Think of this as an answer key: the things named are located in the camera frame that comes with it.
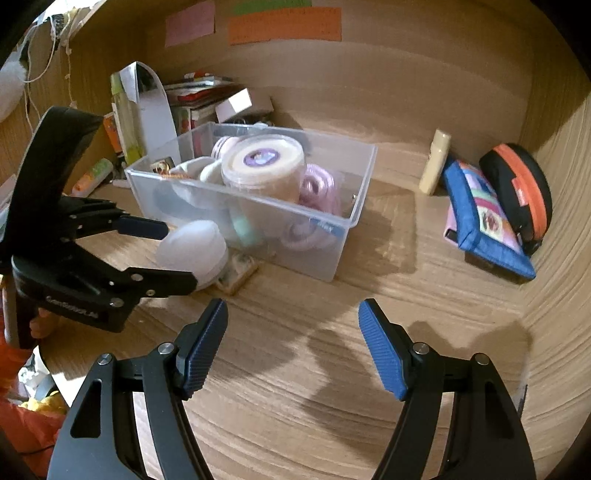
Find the person's left hand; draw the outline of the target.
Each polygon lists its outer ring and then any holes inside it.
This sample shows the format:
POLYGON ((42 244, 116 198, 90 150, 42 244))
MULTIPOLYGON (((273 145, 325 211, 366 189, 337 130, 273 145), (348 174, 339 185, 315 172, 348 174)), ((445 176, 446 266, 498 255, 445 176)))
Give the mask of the person's left hand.
POLYGON ((37 310, 37 316, 29 322, 31 337, 36 340, 47 338, 60 324, 60 316, 46 309, 39 308, 37 310))

